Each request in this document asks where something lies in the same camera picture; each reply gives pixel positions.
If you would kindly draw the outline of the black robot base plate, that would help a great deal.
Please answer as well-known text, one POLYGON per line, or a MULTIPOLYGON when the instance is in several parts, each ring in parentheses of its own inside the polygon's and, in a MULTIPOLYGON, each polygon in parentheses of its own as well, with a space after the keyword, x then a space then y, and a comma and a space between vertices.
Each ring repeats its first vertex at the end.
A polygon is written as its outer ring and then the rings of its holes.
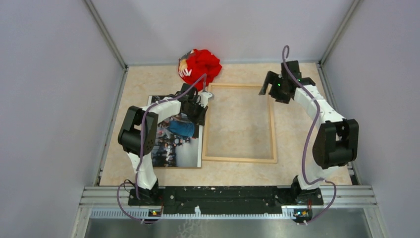
POLYGON ((151 197, 135 189, 129 192, 128 205, 171 205, 174 202, 262 202, 281 205, 323 205, 319 188, 299 190, 290 186, 166 186, 159 187, 151 197))

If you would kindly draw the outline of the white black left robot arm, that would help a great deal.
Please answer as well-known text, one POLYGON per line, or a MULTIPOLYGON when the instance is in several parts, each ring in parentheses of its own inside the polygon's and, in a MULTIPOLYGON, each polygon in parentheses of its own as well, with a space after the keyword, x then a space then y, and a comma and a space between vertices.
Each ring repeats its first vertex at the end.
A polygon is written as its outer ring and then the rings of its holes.
POLYGON ((203 126, 213 98, 185 83, 174 94, 152 95, 146 106, 128 108, 117 141, 133 166, 135 199, 147 205, 158 201, 154 167, 201 166, 203 126))

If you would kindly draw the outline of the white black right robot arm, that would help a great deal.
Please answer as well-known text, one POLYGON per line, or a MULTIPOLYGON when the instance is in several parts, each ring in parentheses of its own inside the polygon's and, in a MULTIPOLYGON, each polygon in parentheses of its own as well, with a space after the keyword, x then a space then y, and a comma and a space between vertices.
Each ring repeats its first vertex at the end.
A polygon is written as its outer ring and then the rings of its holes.
POLYGON ((312 120, 303 148, 301 173, 293 179, 289 193, 296 204, 319 199, 320 184, 357 158, 358 122, 336 112, 316 83, 302 77, 296 60, 282 63, 280 74, 268 71, 259 94, 268 94, 284 104, 294 100, 312 120))

